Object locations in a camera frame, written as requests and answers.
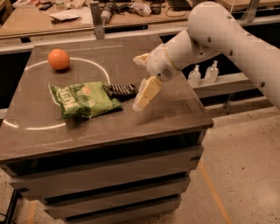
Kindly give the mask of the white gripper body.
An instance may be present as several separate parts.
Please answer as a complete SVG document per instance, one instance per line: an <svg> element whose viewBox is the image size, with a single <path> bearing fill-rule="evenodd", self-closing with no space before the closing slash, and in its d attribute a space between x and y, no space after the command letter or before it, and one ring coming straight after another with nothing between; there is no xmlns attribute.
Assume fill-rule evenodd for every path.
<svg viewBox="0 0 280 224"><path fill-rule="evenodd" d="M180 73L172 64L165 44L159 45L150 52L146 60L146 70L151 76L155 76L161 81L169 81Z"/></svg>

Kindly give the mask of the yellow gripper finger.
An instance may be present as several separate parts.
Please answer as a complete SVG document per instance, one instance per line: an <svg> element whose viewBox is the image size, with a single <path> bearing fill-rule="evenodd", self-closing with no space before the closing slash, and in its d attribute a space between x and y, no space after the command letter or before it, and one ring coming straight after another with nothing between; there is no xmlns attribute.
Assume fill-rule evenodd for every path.
<svg viewBox="0 0 280 224"><path fill-rule="evenodd" d="M159 93L162 88L162 82L155 76L151 76L148 80L141 81L138 94L134 100L132 108L139 112L143 110L150 101Z"/></svg>
<svg viewBox="0 0 280 224"><path fill-rule="evenodd" d="M150 54L147 52L147 53L144 53L142 55L138 55L138 56L134 57L133 61L137 65L145 67L146 63L147 63L147 59L149 58L149 56L150 56Z"/></svg>

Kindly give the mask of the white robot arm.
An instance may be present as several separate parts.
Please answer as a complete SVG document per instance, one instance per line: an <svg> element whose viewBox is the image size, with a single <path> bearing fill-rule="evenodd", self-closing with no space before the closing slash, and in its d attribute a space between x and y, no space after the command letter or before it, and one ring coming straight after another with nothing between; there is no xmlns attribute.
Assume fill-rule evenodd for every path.
<svg viewBox="0 0 280 224"><path fill-rule="evenodd" d="M144 109L169 81L191 65L222 53L280 109L280 49L245 31L226 8L216 2L195 6L187 28L165 44L134 58L150 78L142 80L133 104Z"/></svg>

